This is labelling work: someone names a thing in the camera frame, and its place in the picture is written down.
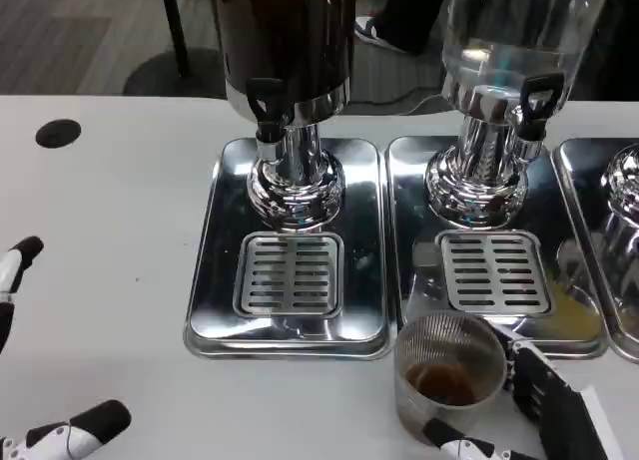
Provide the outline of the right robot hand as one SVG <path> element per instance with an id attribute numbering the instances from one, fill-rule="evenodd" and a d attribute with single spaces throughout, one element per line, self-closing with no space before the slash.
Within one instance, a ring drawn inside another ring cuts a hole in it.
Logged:
<path id="1" fill-rule="evenodd" d="M 509 393 L 538 429 L 549 459 L 620 459 L 623 454 L 592 387 L 574 389 L 530 340 L 502 325 L 469 315 L 437 312 L 405 329 L 426 365 L 416 390 L 443 407 L 420 422 L 423 438 L 453 459 L 520 459 L 515 450 L 458 427 L 498 391 Z"/>

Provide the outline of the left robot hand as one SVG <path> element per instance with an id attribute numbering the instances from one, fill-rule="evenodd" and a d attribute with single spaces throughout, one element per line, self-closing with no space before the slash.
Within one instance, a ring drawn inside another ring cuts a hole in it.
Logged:
<path id="1" fill-rule="evenodd" d="M 24 272 L 44 248 L 35 235 L 20 240 L 1 257 L 1 343 L 9 338 L 15 304 Z M 1 438 L 3 459 L 86 459 L 123 433 L 131 424 L 131 413 L 120 401 L 102 402 L 66 421 L 27 431 L 15 441 Z"/>

